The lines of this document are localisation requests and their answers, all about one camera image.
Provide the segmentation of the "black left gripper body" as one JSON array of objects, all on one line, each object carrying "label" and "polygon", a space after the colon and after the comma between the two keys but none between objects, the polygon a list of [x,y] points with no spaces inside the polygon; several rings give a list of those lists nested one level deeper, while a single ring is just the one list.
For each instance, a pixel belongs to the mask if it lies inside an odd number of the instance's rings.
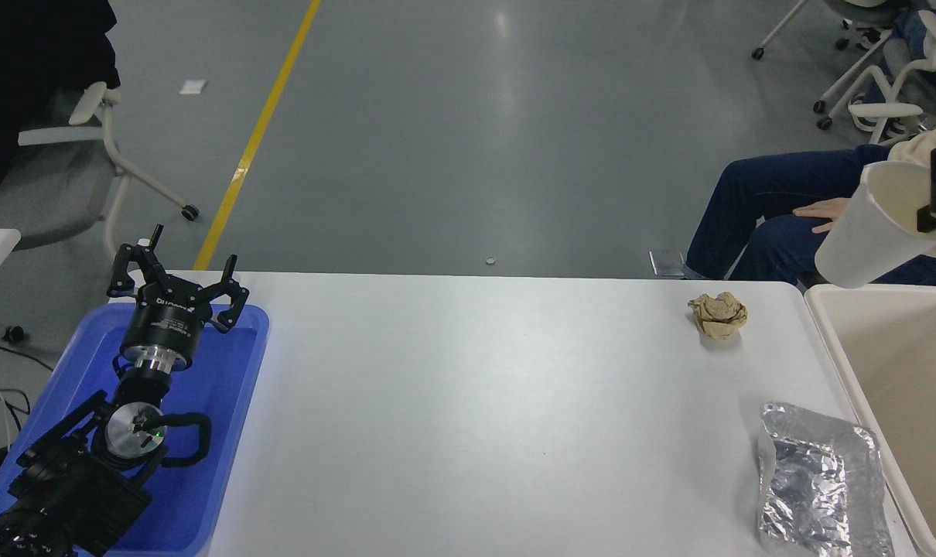
[{"label": "black left gripper body", "polygon": [[135,313],[121,342],[119,353],[137,360],[142,347],[159,347],[192,360],[207,321],[207,304],[192,303],[189,296],[171,299],[158,286],[143,286],[136,293]]}]

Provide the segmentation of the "person's left hand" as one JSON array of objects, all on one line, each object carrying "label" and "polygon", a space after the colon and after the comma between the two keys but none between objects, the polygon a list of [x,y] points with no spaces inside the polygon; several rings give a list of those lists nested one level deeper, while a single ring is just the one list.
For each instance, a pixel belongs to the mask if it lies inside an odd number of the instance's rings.
[{"label": "person's left hand", "polygon": [[850,202],[849,197],[836,197],[832,200],[821,200],[815,203],[794,208],[792,215],[800,218],[824,220],[824,223],[811,227],[813,234],[828,233],[837,220],[842,217],[844,210]]}]

